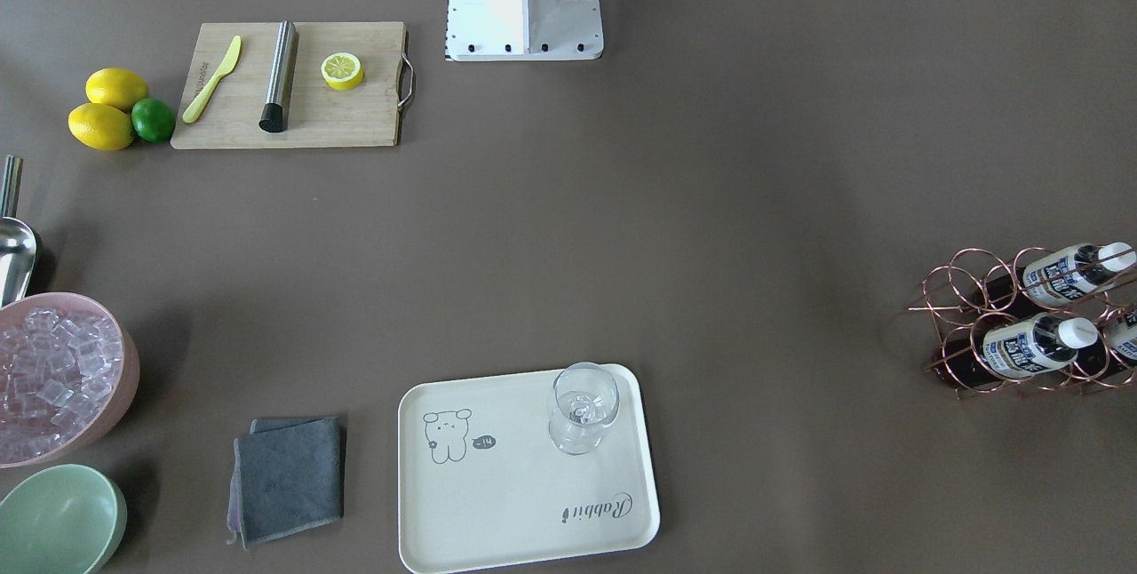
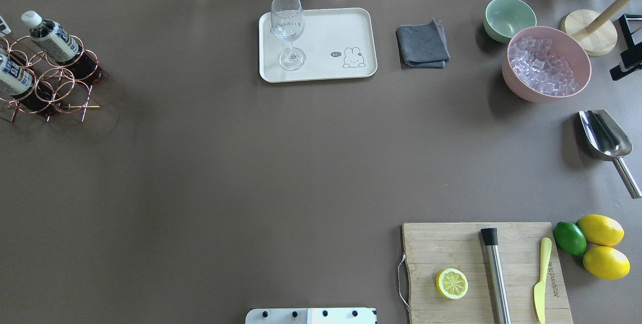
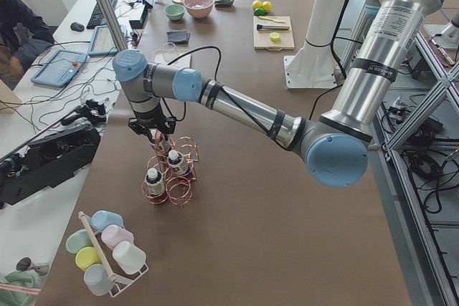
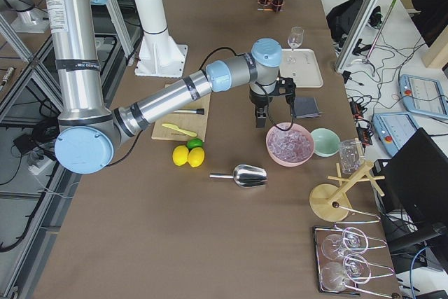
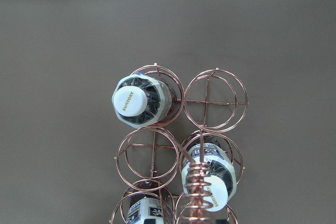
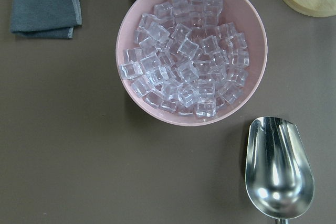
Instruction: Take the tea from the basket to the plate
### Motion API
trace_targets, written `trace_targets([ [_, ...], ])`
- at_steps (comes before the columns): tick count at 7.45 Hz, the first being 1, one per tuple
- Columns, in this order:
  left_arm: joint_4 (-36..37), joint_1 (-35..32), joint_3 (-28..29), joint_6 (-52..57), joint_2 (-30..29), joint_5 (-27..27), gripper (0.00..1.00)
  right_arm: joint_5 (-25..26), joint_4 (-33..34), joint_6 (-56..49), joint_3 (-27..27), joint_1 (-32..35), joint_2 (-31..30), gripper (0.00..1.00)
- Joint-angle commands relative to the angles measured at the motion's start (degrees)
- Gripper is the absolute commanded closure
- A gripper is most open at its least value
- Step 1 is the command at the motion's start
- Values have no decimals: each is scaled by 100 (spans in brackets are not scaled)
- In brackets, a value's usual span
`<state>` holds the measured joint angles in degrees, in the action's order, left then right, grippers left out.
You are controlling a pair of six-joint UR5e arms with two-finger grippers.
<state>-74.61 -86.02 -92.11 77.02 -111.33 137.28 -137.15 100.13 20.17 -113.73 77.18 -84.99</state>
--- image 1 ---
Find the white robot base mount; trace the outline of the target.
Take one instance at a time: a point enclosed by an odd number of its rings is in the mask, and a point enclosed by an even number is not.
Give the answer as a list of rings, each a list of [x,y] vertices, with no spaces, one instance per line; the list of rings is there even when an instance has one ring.
[[[450,61],[596,60],[604,51],[600,0],[448,0]]]

